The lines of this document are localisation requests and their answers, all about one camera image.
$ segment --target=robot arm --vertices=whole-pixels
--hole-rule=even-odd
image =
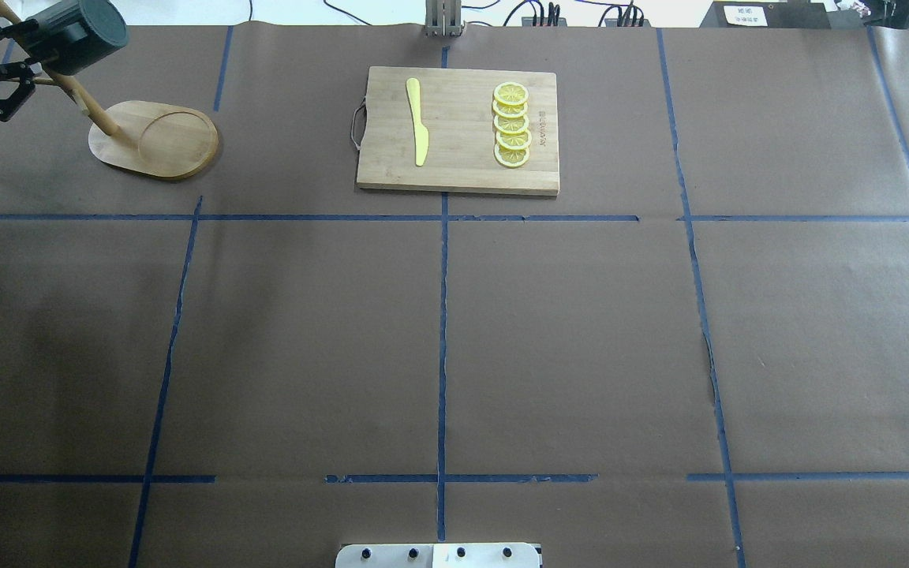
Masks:
[[[26,21],[0,19],[0,42],[15,39],[28,53],[23,61],[0,64],[0,80],[15,80],[12,94],[0,98],[0,120],[12,118],[35,91],[44,64],[73,75],[129,42],[122,15],[107,0],[62,0]]]

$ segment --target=lemon slice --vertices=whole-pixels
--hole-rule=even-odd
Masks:
[[[518,118],[505,118],[504,116],[494,116],[493,126],[497,132],[505,134],[520,134],[528,129],[528,115],[518,116]]]
[[[497,88],[493,90],[493,99],[508,107],[519,107],[528,101],[528,89],[524,88],[524,85],[510,80],[510,82],[497,85]]]
[[[497,133],[497,144],[505,150],[524,150],[531,145],[531,132],[526,130],[519,134]]]
[[[501,166],[508,168],[520,168],[528,161],[528,148],[523,150],[507,150],[500,144],[493,144],[493,155]]]
[[[518,116],[524,116],[528,112],[528,103],[524,103],[520,106],[510,106],[506,104],[493,101],[493,112],[497,116],[503,116],[503,118],[518,118]]]

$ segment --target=white label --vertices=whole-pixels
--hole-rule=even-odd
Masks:
[[[725,6],[724,19],[734,25],[767,26],[762,6]]]

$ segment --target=metal bracket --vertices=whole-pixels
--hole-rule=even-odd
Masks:
[[[465,30],[462,0],[426,0],[426,35],[458,37]]]
[[[541,568],[541,551],[526,543],[347,545],[335,568]]]

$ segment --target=metal handle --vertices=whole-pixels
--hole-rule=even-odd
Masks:
[[[367,97],[364,97],[364,100],[361,101],[357,110],[353,111],[353,122],[350,123],[350,140],[353,141],[353,147],[356,148],[357,151],[360,151],[360,143],[357,141],[357,115],[360,114],[360,109],[364,109],[364,116],[367,116]],[[364,141],[363,136],[360,136],[360,141]]]

